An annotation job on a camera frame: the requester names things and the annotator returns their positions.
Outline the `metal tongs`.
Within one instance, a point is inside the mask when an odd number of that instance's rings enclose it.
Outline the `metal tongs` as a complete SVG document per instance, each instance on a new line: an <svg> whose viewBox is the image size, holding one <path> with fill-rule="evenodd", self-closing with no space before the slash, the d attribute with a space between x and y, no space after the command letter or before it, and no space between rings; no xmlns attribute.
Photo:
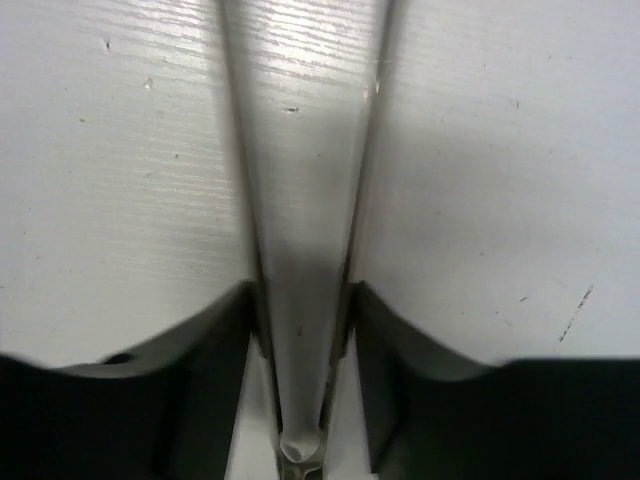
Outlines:
<svg viewBox="0 0 640 480"><path fill-rule="evenodd" d="M255 274L255 335L269 382L274 452L281 479L325 476L337 375L352 329L351 277L372 188L382 85L397 7L395 1L384 5L374 72L366 89L363 132L355 147L346 239L340 259L331 260L306 247L275 245L269 235L260 205L257 152L241 98L245 76L234 53L226 4L218 4L235 161Z"/></svg>

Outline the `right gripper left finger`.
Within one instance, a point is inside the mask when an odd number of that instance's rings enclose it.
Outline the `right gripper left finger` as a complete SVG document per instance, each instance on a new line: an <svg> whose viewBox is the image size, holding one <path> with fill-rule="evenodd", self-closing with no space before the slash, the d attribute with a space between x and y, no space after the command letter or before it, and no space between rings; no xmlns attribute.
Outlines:
<svg viewBox="0 0 640 480"><path fill-rule="evenodd" d="M5 479L221 479L253 321L248 283L107 359L1 359Z"/></svg>

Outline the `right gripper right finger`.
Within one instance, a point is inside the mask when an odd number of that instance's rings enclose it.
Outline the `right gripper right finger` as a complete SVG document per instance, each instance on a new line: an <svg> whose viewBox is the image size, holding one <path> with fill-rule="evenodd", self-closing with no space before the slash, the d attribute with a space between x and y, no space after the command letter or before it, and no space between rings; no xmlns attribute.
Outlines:
<svg viewBox="0 0 640 480"><path fill-rule="evenodd" d="M460 355L354 287L371 471L381 479L635 479L639 363Z"/></svg>

